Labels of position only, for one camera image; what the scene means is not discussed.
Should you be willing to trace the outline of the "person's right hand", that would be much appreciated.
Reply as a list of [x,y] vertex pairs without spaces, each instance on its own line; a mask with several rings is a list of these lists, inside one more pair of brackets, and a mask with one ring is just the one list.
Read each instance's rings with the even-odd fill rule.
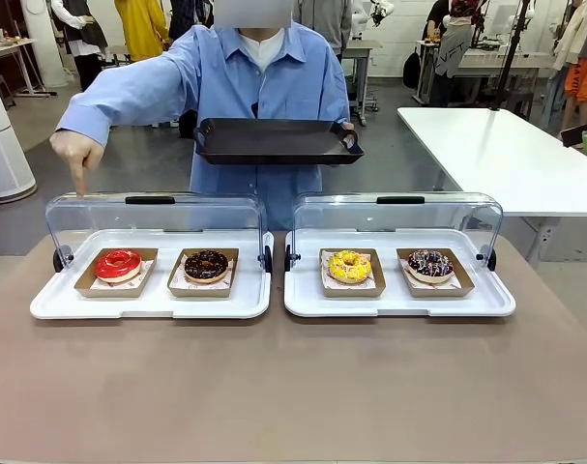
[[85,172],[99,166],[104,147],[92,138],[71,130],[56,131],[49,142],[53,151],[67,163],[76,194],[83,196],[87,191]]

